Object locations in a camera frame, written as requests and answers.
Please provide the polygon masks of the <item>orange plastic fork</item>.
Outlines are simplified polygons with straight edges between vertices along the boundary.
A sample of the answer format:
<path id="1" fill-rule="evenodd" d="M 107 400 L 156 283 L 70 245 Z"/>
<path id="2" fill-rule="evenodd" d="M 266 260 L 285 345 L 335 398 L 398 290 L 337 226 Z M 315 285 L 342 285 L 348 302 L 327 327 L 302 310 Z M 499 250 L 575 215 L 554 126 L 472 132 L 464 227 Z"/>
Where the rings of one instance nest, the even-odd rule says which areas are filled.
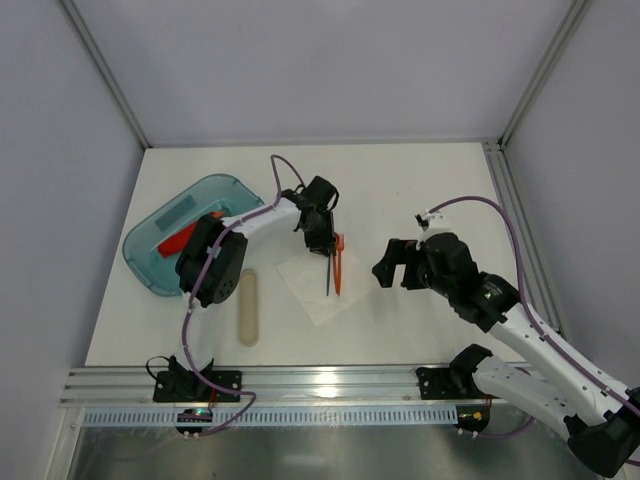
<path id="1" fill-rule="evenodd" d="M 342 254 L 345 248 L 344 235 L 335 234 L 334 254 L 333 254 L 333 276 L 334 289 L 338 297 L 341 296 L 342 290 Z"/>

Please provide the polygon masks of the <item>white paper napkin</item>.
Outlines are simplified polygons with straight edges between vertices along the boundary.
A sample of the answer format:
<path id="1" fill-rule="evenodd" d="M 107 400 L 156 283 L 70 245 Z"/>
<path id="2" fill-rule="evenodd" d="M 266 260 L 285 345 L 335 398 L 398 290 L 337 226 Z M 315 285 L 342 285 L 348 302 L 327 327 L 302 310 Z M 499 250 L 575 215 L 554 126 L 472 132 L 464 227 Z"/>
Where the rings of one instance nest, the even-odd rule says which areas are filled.
<path id="1" fill-rule="evenodd" d="M 276 271 L 316 327 L 372 316 L 375 285 L 365 264 L 354 254 L 342 253 L 340 293 L 333 273 L 327 285 L 328 265 L 326 257 L 304 253 L 281 262 Z"/>

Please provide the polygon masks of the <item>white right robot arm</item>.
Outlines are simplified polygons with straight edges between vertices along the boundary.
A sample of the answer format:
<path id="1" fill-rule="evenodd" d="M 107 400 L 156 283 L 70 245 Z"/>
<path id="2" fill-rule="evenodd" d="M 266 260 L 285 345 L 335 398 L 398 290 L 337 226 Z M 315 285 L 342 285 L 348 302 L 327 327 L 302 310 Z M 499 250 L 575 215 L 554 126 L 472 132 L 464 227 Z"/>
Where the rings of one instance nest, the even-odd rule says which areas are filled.
<path id="1" fill-rule="evenodd" d="M 593 364 L 554 331 L 502 277 L 478 269 L 468 246 L 451 232 L 423 240 L 393 238 L 372 273 L 393 284 L 429 289 L 464 321 L 507 345 L 537 372 L 533 377 L 471 345 L 450 364 L 463 385 L 504 399 L 563 438 L 594 473 L 612 478 L 639 447 L 639 391 Z"/>

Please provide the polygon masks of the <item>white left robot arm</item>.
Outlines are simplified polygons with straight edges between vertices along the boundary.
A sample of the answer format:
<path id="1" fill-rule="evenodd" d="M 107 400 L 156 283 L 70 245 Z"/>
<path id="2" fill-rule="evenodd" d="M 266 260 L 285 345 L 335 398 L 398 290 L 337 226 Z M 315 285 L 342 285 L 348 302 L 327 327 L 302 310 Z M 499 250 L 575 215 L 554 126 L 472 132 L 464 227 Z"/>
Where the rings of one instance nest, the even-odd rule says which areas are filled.
<path id="1" fill-rule="evenodd" d="M 172 395 L 178 401 L 202 401 L 211 390 L 213 356 L 202 362 L 186 341 L 189 323 L 197 308 L 218 306 L 229 299 L 240 284 L 246 255 L 269 238 L 285 232 L 301 232 L 306 249 L 325 257 L 328 273 L 337 271 L 338 239 L 333 210 L 338 189 L 316 176 L 307 185 L 280 190 L 269 205 L 218 219 L 204 215 L 196 222 L 176 263 L 179 286 L 187 295 L 187 312 L 181 331 L 180 353 L 168 360 L 158 374 L 155 397 Z"/>

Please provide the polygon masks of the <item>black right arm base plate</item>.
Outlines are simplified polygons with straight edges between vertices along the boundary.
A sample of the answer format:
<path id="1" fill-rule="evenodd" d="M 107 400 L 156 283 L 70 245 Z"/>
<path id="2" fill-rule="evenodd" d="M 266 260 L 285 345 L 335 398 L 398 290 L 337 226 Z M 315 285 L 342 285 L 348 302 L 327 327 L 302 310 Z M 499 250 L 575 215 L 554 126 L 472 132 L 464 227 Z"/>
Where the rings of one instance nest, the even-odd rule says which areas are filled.
<path id="1" fill-rule="evenodd" d="M 462 350 L 445 367 L 418 367 L 418 380 L 422 400 L 476 400 L 486 395 L 476 386 L 472 374 L 478 365 L 493 353 L 472 344 Z"/>

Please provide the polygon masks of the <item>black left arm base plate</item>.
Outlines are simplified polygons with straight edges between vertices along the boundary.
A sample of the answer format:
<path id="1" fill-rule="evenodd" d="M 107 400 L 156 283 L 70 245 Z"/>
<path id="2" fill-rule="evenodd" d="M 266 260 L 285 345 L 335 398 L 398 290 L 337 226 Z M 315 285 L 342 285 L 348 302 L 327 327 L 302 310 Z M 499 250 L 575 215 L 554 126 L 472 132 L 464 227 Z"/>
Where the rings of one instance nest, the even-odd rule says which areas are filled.
<path id="1" fill-rule="evenodd" d="M 221 392 L 202 382 L 192 371 L 182 367 L 174 356 L 154 356 L 145 363 L 146 373 L 154 381 L 153 401 L 156 403 L 208 402 L 237 403 L 239 394 Z M 216 370 L 209 362 L 201 375 L 210 383 L 224 389 L 240 391 L 242 372 L 239 370 Z"/>

